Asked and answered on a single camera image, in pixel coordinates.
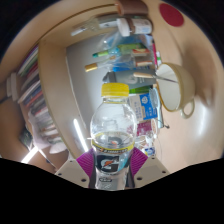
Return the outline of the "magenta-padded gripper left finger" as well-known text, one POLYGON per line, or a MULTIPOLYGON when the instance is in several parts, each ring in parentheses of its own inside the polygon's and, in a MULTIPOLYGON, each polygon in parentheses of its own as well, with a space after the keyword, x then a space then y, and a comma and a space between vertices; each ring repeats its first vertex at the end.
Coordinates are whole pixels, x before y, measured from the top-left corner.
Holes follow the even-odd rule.
POLYGON ((95 188, 95 163, 93 150, 85 152, 77 159, 68 159, 55 173, 56 176, 83 188, 95 188))

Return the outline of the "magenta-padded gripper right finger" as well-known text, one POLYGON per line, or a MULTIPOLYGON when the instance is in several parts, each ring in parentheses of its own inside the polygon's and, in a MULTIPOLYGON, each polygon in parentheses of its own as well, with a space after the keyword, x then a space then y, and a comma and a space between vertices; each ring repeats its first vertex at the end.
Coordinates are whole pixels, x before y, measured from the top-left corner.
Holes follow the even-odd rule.
POLYGON ((128 172, 129 189, 143 187, 169 174, 170 172, 155 155, 148 157, 139 149, 133 149, 128 172))

